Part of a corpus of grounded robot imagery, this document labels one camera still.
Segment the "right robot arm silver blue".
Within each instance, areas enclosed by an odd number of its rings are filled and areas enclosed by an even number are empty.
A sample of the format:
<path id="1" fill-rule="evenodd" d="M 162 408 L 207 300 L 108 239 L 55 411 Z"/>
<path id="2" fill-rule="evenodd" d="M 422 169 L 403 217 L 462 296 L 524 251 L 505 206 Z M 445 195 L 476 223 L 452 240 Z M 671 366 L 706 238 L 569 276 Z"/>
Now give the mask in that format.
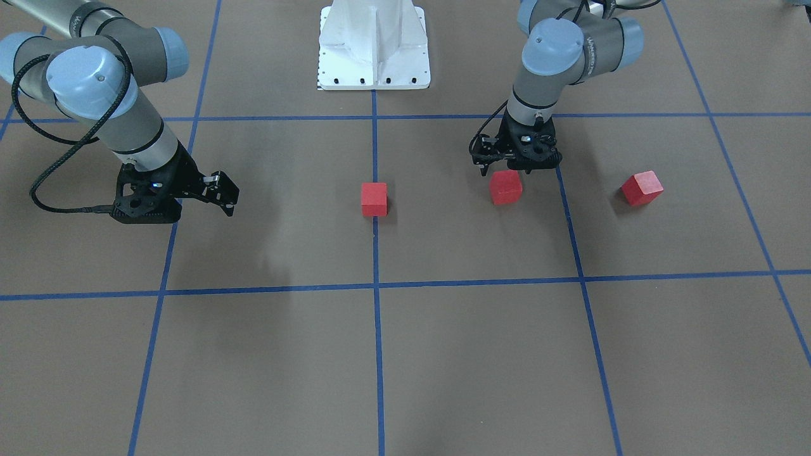
<path id="1" fill-rule="evenodd" d="M 124 224 L 173 224 L 180 199 L 234 214 L 239 188 L 224 173 L 200 173 L 160 116 L 144 86 L 175 80 L 189 67 L 188 49 L 170 28 L 145 28 L 99 1 L 12 1 L 64 35 L 18 32 L 2 39 L 2 78 L 18 116 L 66 153 L 32 184 L 29 196 L 50 213 L 106 214 Z M 113 203 L 57 208 L 38 190 L 84 146 L 99 142 L 121 162 Z"/>

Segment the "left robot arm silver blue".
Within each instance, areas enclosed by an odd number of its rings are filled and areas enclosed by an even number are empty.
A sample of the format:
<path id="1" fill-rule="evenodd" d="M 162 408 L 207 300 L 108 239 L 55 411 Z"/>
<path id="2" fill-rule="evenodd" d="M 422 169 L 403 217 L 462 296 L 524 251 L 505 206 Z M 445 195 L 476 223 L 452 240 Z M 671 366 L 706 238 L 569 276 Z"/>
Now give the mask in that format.
<path id="1" fill-rule="evenodd" d="M 645 34 L 618 1 L 522 1 L 516 20 L 527 40 L 495 138 L 483 140 L 479 167 L 499 160 L 530 173 L 559 167 L 552 119 L 565 87 L 633 64 Z"/>

